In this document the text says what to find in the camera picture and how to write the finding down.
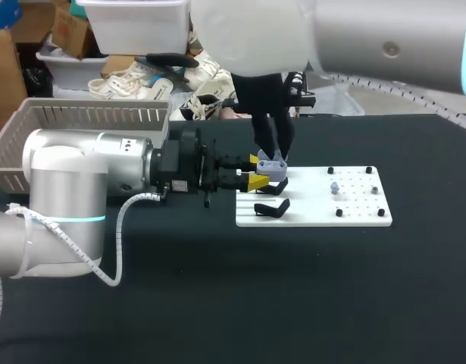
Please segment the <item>shoe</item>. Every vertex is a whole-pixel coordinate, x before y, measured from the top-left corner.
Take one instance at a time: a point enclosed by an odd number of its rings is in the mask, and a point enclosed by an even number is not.
[[[123,79],[137,79],[142,81],[150,81],[153,77],[159,74],[158,71],[154,70],[151,67],[147,67],[144,64],[139,62],[133,62],[126,70],[124,71],[115,71],[111,75],[123,78]]]
[[[197,68],[187,68],[184,77],[189,80],[187,86],[192,91],[196,91],[204,83],[212,80],[219,71],[219,64],[214,62],[211,56],[203,51],[200,55],[194,57],[199,63]]]
[[[213,80],[199,87],[184,105],[170,115],[170,120],[208,120],[233,92],[234,85],[231,74],[225,70],[219,70]]]
[[[119,78],[111,75],[106,80],[91,80],[89,94],[95,99],[111,100],[165,100],[174,88],[172,81],[163,78],[149,89],[146,81],[134,78]]]
[[[201,42],[199,42],[199,39],[197,38],[197,34],[195,34],[195,31],[189,32],[188,49],[189,53],[194,56],[198,55],[204,50],[202,48]]]

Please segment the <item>gray plastic basket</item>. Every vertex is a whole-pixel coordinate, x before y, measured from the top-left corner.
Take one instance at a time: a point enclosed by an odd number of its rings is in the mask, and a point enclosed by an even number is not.
[[[169,102],[157,101],[26,99],[0,132],[0,187],[7,193],[29,193],[22,152],[36,129],[125,130],[161,147],[170,109]]]

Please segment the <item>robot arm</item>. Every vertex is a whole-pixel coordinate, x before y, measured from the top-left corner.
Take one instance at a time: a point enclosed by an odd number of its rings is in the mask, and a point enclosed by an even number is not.
[[[244,77],[303,71],[466,95],[466,0],[192,0],[202,45]]]

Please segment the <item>table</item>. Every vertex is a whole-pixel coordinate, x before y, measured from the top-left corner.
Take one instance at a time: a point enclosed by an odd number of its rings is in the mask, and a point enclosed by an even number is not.
[[[221,151],[255,151],[246,121],[197,125]],[[140,203],[118,288],[5,280],[0,364],[466,362],[466,130],[434,115],[300,119],[290,164],[377,166],[393,226],[239,228],[234,192],[210,209]]]

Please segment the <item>white bin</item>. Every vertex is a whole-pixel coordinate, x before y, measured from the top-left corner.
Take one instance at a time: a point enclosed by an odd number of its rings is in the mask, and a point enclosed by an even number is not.
[[[185,54],[189,0],[77,0],[106,55]]]
[[[101,72],[109,57],[77,58],[53,57],[44,47],[36,53],[36,58],[43,61],[54,78],[54,85],[60,89],[88,90],[88,82],[102,78]]]

